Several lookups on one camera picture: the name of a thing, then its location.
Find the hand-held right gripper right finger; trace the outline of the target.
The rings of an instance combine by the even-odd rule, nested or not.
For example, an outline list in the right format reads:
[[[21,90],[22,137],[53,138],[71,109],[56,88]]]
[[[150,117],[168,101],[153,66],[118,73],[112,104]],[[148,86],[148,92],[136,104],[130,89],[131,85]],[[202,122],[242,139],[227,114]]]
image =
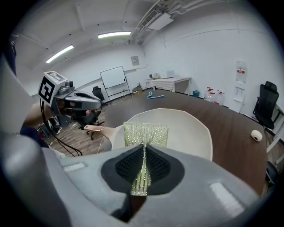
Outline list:
[[[169,193],[148,196],[132,227],[215,227],[237,217],[259,195],[244,181],[205,158],[154,146],[180,161],[185,173]]]

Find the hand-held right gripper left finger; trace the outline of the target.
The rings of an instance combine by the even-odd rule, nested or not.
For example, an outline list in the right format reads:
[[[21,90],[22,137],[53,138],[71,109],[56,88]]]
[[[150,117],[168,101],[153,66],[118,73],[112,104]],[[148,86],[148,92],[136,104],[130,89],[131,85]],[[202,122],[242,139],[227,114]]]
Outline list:
[[[107,164],[127,155],[141,152],[141,145],[132,145],[99,154],[58,158],[53,149],[44,149],[44,157],[53,185],[67,212],[68,227],[144,227],[142,211],[134,212],[144,197],[131,198],[130,185],[125,192],[110,188],[104,180],[115,172]]]

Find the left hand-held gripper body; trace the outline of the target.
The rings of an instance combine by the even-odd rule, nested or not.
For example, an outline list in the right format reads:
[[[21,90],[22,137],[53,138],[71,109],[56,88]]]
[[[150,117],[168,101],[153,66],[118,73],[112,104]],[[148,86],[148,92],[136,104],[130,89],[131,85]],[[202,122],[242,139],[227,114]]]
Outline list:
[[[55,98],[63,99],[74,91],[74,83],[55,71],[43,73],[43,79],[39,86],[38,95],[49,106],[52,106]]]

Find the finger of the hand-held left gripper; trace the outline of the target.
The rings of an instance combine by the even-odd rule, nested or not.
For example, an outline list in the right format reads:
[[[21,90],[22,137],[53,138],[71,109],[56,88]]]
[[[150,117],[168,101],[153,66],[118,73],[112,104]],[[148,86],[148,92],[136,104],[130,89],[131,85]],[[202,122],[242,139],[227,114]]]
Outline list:
[[[71,102],[75,103],[75,110],[95,110],[101,107],[102,101],[86,92],[72,92]]]

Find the person's left hand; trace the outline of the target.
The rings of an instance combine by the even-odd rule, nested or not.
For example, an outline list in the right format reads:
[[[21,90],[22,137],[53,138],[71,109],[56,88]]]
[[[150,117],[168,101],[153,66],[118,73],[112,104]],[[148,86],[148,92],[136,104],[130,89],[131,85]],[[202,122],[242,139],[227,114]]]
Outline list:
[[[88,116],[92,110],[74,110],[75,102],[66,101],[63,99],[57,99],[58,109],[61,115],[69,116]]]

